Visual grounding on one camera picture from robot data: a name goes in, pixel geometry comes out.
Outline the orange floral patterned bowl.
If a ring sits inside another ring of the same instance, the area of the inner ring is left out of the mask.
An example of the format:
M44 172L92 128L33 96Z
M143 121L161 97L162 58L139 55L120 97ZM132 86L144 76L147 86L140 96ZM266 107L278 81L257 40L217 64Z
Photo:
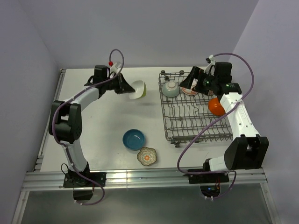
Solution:
M182 89L184 94L189 95L189 96L195 96L195 95L198 94L198 92L193 91L191 89L187 89L187 88L184 88L184 87L182 87L181 89Z

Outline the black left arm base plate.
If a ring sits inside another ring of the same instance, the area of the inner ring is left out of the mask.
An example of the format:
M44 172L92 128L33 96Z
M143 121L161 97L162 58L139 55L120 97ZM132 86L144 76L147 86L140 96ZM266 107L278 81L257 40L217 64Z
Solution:
M105 186L106 183L106 172L91 172L88 173L87 178L93 180L94 182L97 182L102 187ZM85 188L85 187L95 187L95 184L93 182L90 182L89 180L86 180L82 177L80 177L75 172L70 172L65 175L64 188Z

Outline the small flower shaped patterned dish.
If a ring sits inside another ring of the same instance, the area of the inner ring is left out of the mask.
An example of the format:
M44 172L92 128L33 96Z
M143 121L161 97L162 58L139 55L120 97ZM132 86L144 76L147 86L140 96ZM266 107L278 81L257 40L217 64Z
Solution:
M150 166L157 161L157 152L154 148L142 147L137 154L137 160L143 166Z

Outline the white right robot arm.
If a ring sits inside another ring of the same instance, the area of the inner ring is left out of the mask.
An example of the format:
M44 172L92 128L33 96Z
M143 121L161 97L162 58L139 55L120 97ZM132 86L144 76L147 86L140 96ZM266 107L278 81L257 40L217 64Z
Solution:
M180 87L191 88L196 80L193 91L205 95L212 92L225 113L209 127L227 118L232 130L233 141L224 155L207 159L203 164L202 176L207 182L230 170L259 169L269 147L268 138L260 135L247 113L243 102L245 95L239 84L232 82L231 70L232 64L227 62L211 62L205 70L194 66L180 83Z

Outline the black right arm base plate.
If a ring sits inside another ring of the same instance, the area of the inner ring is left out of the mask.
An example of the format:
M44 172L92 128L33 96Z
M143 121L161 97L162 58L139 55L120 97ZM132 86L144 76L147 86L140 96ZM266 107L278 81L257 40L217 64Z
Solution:
M224 173L203 175L184 174L184 176L188 177L188 181L190 184L229 182L229 177Z

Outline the white square bowl green outside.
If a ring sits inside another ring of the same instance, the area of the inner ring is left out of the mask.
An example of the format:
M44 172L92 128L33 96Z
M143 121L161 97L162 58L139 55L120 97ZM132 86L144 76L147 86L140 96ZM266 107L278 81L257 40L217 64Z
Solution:
M146 96L147 87L144 81L134 81L133 83L131 83L131 87L135 90L135 92L128 94L129 99L135 100Z

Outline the pale green ceramic bowl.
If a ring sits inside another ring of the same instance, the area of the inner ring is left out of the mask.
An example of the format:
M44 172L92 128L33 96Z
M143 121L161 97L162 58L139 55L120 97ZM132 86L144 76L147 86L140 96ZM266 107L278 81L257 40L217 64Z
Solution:
M179 86L174 81L168 81L162 86L162 94L169 98L178 96L179 91Z

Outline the white bowl orange outside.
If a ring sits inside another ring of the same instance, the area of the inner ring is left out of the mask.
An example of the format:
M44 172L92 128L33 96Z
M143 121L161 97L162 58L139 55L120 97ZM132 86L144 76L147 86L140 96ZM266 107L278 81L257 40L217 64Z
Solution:
M209 100L208 109L215 116L223 116L226 113L217 98Z

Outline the blue ceramic bowl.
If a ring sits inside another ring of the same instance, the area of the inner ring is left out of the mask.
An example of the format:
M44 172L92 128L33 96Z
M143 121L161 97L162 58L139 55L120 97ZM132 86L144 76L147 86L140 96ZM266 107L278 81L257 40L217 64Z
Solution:
M127 149L137 151L144 146L145 136L138 129L130 129L124 133L122 143Z

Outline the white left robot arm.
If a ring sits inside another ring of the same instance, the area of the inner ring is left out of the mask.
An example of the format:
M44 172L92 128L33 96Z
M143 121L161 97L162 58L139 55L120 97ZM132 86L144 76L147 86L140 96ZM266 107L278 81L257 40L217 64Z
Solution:
M76 173L74 181L79 186L90 183L89 165L83 155L80 136L83 131L82 111L102 97L106 91L116 94L133 93L135 89L124 79L122 64L97 65L83 90L67 100L52 103L49 134L61 145L68 161L69 171Z

